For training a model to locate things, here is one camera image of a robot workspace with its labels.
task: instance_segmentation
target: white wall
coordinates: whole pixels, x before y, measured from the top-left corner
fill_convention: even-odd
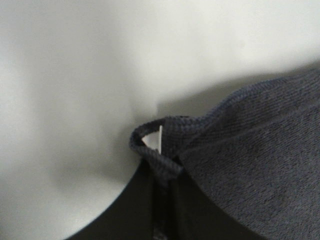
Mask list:
[[[136,125],[319,60],[318,0],[2,0],[0,239],[99,215],[137,167]]]

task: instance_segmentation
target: gray fabric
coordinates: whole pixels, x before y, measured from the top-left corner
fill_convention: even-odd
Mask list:
[[[244,87],[202,117],[158,121],[162,156],[131,147],[160,182],[183,167],[217,206],[261,236],[320,239],[320,69]]]

